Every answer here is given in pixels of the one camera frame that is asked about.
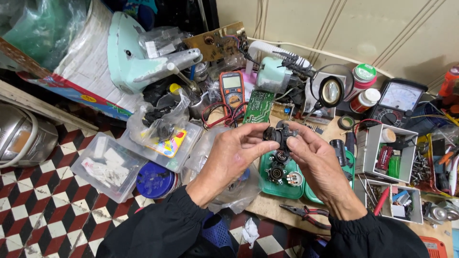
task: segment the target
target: analog multimeter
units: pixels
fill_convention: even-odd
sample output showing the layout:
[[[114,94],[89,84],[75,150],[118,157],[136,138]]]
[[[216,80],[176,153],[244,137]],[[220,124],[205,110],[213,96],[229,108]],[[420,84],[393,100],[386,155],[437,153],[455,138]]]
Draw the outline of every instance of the analog multimeter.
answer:
[[[403,128],[427,90],[427,86],[417,82],[400,78],[387,79],[381,86],[381,99],[366,112],[365,118]]]
[[[222,93],[223,103],[227,104],[233,111],[244,103],[244,80],[240,71],[227,72],[220,74],[220,90]],[[225,115],[228,115],[226,108],[223,109]]]

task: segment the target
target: human hand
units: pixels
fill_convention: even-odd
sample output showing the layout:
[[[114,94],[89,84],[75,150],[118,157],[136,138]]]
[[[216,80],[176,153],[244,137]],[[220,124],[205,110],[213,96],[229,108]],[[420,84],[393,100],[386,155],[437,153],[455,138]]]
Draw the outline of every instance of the human hand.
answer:
[[[186,187],[194,203],[206,207],[255,159],[280,147],[275,141],[263,141],[268,127],[269,123],[247,123],[215,137],[206,163]]]
[[[286,123],[290,130],[298,130],[296,137],[287,139],[287,146],[317,198],[338,219],[353,220],[366,215],[365,207],[341,169],[335,149],[307,126],[293,121]]]

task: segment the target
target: magnifier lamp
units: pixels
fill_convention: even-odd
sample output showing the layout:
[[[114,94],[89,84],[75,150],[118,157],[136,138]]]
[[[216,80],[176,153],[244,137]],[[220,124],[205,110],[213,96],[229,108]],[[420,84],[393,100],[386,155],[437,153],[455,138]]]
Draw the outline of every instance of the magnifier lamp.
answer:
[[[320,82],[319,98],[317,98],[313,92],[313,83],[319,83],[318,81],[315,81],[315,79],[320,72],[329,74],[329,76]],[[337,76],[345,76],[346,78],[343,82],[342,79]],[[303,124],[305,124],[311,114],[317,110],[323,107],[332,108],[338,106],[343,101],[344,97],[347,96],[354,88],[354,76],[352,75],[351,70],[349,70],[346,66],[340,64],[330,64],[317,70],[312,77],[309,78],[309,85],[311,87],[311,94],[317,102],[314,104],[311,112],[309,112],[303,119]]]

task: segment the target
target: red-handled pliers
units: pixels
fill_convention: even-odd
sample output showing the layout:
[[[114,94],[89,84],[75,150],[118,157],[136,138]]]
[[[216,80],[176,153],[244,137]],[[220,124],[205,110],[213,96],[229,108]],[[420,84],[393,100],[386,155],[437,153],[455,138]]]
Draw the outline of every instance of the red-handled pliers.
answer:
[[[316,226],[318,228],[321,228],[321,229],[324,229],[324,230],[330,230],[331,229],[330,225],[325,225],[323,223],[320,223],[319,221],[315,220],[313,217],[310,216],[311,214],[318,214],[318,215],[326,216],[328,218],[328,211],[326,211],[326,210],[309,209],[306,205],[304,206],[304,208],[297,208],[297,207],[290,206],[290,205],[285,205],[285,204],[280,204],[279,206],[281,206],[282,208],[290,211],[293,214],[300,215],[301,217],[303,217],[303,220],[307,220],[309,223],[311,223],[312,225],[314,225],[314,226]]]

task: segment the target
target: black sleeve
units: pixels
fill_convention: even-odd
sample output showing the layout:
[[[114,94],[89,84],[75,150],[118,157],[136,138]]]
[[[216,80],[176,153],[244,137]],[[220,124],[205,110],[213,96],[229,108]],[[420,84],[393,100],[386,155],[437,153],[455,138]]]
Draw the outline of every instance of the black sleeve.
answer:
[[[329,217],[331,240],[320,257],[429,258],[421,239],[402,222],[371,211],[357,220]]]
[[[208,212],[182,186],[162,203],[145,207],[113,229],[96,257],[177,258],[195,243]]]

